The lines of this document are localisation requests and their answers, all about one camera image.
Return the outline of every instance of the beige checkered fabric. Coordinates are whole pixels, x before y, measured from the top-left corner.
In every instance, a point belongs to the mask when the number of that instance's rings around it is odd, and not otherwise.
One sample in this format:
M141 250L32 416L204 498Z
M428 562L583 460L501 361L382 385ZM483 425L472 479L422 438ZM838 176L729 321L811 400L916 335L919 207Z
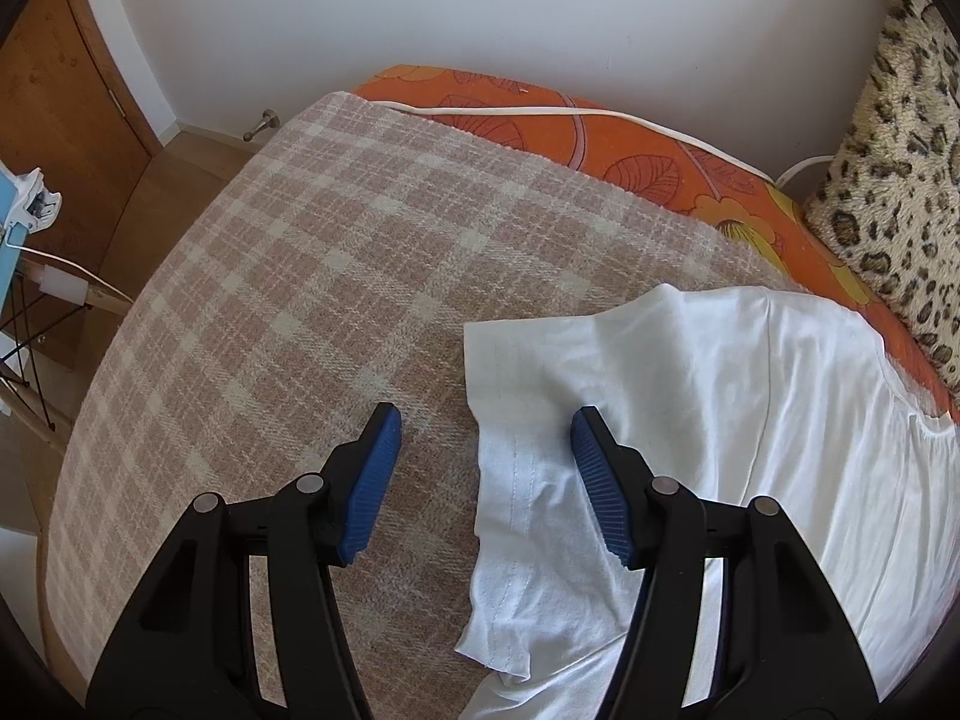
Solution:
M661 282L795 289L747 245L582 173L353 95L320 100L176 246L83 404L46 577L83 675L195 495L272 494L390 400L397 470L370 549L334 583L376 717L455 717L483 677L453 652L477 551L463 324L603 311Z

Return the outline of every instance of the leopard print blanket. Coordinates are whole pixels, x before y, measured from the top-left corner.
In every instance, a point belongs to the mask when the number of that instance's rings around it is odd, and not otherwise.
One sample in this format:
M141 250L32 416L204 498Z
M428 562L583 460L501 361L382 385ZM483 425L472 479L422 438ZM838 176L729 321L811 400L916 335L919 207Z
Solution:
M810 229L879 295L960 395L957 40L930 0L890 0Z

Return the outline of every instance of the white t-shirt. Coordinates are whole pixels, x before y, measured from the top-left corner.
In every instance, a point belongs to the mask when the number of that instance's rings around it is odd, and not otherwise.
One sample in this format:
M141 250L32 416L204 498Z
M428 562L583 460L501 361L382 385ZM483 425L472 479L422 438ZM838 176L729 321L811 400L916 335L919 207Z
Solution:
M662 285L594 317L467 324L480 553L457 650L490 675L464 718L592 718L640 589L605 548L569 448L597 406L654 474L704 499L770 495L837 595L884 695L960 576L960 443L917 408L859 314L762 288ZM686 700L709 692L721 565L707 564Z

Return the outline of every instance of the bed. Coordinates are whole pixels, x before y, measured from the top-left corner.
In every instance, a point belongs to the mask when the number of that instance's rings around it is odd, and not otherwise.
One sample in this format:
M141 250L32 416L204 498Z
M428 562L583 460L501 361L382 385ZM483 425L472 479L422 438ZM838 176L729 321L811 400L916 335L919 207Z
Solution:
M928 408L957 417L899 322L755 175L616 119L411 124L364 103L590 106L509 79L397 66L356 93L311 106L251 160L157 271L97 373L46 573L56 632L86 678L194 495L272 494L390 399L416 462L401 455L368 554L334 581L376 716L453 716L483 675L453 653L476 554L468 320L593 313L661 281L809 290L863 314ZM261 688L281 700L263 576L251 567ZM949 679L956 620L889 716Z

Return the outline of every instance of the orange floral bedsheet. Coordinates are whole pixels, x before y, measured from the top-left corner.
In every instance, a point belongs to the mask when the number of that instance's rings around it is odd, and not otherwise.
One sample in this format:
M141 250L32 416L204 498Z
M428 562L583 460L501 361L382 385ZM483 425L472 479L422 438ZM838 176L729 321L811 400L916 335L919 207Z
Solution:
M602 107L520 81L422 65L382 71L355 93L419 107ZM798 203L750 172L624 119L485 117L482 112L434 118L611 182L750 244L811 293L860 312L883 337L890 356L931 392L938 409L949 409L960 422L947 388L899 319L806 229Z

